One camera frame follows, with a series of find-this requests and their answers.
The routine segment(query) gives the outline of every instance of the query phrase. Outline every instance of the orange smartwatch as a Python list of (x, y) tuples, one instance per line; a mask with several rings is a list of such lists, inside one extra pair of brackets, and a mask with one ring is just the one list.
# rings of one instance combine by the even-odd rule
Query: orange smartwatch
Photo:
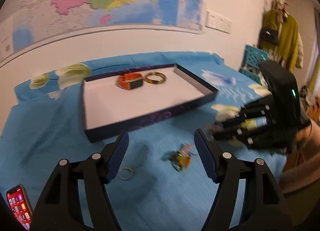
[(143, 76), (140, 73), (127, 73), (118, 77), (118, 87), (132, 90), (143, 85)]

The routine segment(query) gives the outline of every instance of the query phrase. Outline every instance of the phone screen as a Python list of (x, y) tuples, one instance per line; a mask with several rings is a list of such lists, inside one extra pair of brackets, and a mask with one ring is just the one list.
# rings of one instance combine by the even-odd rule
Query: phone screen
[(12, 194), (7, 193), (7, 200), (16, 219), (26, 230), (29, 230), (31, 224), (31, 214), (21, 188), (18, 187)]

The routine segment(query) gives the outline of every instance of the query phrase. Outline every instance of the blue gripper pad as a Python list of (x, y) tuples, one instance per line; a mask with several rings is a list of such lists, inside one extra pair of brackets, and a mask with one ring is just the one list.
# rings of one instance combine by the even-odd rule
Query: blue gripper pad
[(117, 139), (116, 142), (119, 143), (108, 161), (108, 173), (106, 175), (108, 182), (112, 181), (119, 171), (121, 162), (129, 145), (129, 134), (125, 132), (121, 139)]
[(216, 161), (198, 130), (195, 132), (195, 145), (207, 176), (215, 182), (218, 179)]

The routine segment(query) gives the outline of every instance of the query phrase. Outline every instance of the wall socket panel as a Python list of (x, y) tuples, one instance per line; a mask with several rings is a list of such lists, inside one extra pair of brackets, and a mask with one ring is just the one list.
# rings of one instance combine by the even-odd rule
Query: wall socket panel
[(231, 33), (232, 21), (225, 17), (216, 14), (213, 11), (207, 11), (206, 27), (220, 30), (226, 33)]

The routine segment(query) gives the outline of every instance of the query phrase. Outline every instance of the silver bolt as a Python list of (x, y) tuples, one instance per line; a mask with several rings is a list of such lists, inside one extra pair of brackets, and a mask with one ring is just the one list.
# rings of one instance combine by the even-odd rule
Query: silver bolt
[(59, 164), (60, 164), (61, 166), (64, 166), (64, 165), (66, 165), (67, 163), (68, 163), (68, 161), (67, 161), (66, 159), (63, 159), (63, 160), (59, 161)]
[(93, 158), (94, 160), (98, 160), (101, 158), (101, 154), (92, 154), (91, 158)]
[(263, 165), (264, 164), (264, 160), (259, 158), (259, 159), (257, 159), (257, 163), (259, 165)]
[(225, 158), (225, 159), (230, 159), (232, 157), (231, 153), (223, 153), (222, 156)]

